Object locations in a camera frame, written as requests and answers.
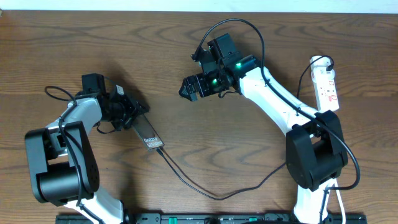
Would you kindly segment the Galaxy S25 Ultra smartphone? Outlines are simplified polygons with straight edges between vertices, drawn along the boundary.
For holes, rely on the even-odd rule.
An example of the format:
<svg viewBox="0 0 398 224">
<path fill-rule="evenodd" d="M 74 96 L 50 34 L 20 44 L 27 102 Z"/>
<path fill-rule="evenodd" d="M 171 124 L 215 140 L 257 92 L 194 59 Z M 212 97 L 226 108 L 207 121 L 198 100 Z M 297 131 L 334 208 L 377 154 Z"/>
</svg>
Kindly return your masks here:
<svg viewBox="0 0 398 224">
<path fill-rule="evenodd" d="M 148 151 L 164 147 L 163 140 L 144 114 L 139 115 L 132 126 Z"/>
</svg>

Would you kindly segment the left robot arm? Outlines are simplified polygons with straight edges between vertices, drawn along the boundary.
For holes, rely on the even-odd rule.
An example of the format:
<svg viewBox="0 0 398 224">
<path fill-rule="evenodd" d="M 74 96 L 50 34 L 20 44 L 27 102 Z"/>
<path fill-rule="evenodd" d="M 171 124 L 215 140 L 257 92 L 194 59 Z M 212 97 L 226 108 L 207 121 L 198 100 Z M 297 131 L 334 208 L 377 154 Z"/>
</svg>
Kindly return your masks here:
<svg viewBox="0 0 398 224">
<path fill-rule="evenodd" d="M 119 85 L 108 93 L 103 84 L 84 84 L 66 102 L 66 110 L 54 122 L 25 135 L 34 197 L 76 210 L 92 223 L 134 223 L 124 203 L 100 185 L 88 135 L 103 121 L 117 131 L 129 129 L 147 109 Z"/>
</svg>

